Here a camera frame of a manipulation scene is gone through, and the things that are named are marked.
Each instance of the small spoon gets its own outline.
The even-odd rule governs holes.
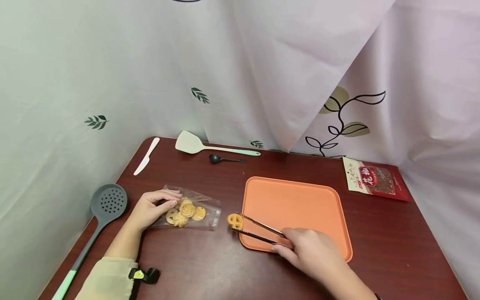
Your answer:
[[[221,161],[221,160],[226,160],[226,161],[239,161],[241,163],[246,163],[247,161],[245,159],[230,159],[230,158],[223,158],[223,157],[220,157],[220,155],[217,155],[217,154],[210,154],[210,156],[208,157],[208,159],[210,159],[211,162],[213,162],[214,164],[216,164],[217,162]]]

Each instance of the strainer ladle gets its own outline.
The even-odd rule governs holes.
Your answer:
[[[80,268],[82,261],[86,257],[88,250],[90,250],[90,247],[93,245],[99,233],[108,223],[121,216],[126,207],[127,193],[121,186],[110,183],[100,187],[97,191],[95,191],[92,199],[90,200],[90,210],[98,220],[98,225],[92,237],[85,245],[85,248],[82,250],[67,276],[61,283],[60,287],[57,289],[57,292],[53,296],[52,300],[63,299],[67,293],[70,283],[72,283],[75,274]]]

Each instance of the orange tray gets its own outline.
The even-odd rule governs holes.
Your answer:
[[[353,256],[347,224],[338,193],[327,186],[251,177],[245,185],[242,213],[277,230],[285,227],[310,228],[327,234],[349,262]],[[243,230],[279,243],[289,243],[278,235],[245,221]],[[240,234],[249,249],[270,252],[272,245]]]

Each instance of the plastic bag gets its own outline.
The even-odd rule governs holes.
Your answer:
[[[344,157],[348,190],[403,201],[413,201],[397,167]]]
[[[213,230],[218,225],[222,212],[219,200],[167,184],[163,188],[180,191],[183,197],[175,208],[162,215],[150,227],[177,226]]]

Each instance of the wooden table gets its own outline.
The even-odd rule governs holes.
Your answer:
[[[127,213],[100,234],[65,299],[74,299],[139,197],[167,183],[219,199],[221,221],[215,231],[148,230],[139,261],[144,268],[161,269],[162,275],[156,285],[140,284],[136,299],[330,299],[281,257],[247,250],[229,231],[226,216],[241,210],[245,182],[252,176],[333,187],[340,195],[352,241],[349,265],[384,299],[467,299],[417,206],[349,192],[340,160],[262,151],[259,157],[228,155],[247,159],[245,164],[212,164],[210,151],[189,155],[175,150],[175,140],[162,138],[148,166],[133,176],[152,139],[142,143],[117,182],[128,194]],[[39,299],[51,299],[95,227],[93,219]]]

